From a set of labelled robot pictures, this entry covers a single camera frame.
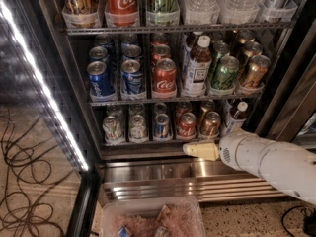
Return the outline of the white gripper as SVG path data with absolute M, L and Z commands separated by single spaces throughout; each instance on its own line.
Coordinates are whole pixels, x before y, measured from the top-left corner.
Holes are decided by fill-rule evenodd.
M 259 177 L 261 151 L 273 143 L 272 140 L 259 137 L 245 131 L 232 132 L 219 141 L 218 147 L 211 141 L 191 142 L 183 145 L 183 151 L 190 156 L 209 161 L 221 161 L 237 170 L 246 171 Z

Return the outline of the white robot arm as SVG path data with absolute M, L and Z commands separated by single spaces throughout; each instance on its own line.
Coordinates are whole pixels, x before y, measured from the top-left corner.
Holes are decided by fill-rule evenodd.
M 210 140 L 183 145 L 183 152 L 264 179 L 291 197 L 316 204 L 316 155 L 301 146 L 261 138 L 242 129 Z

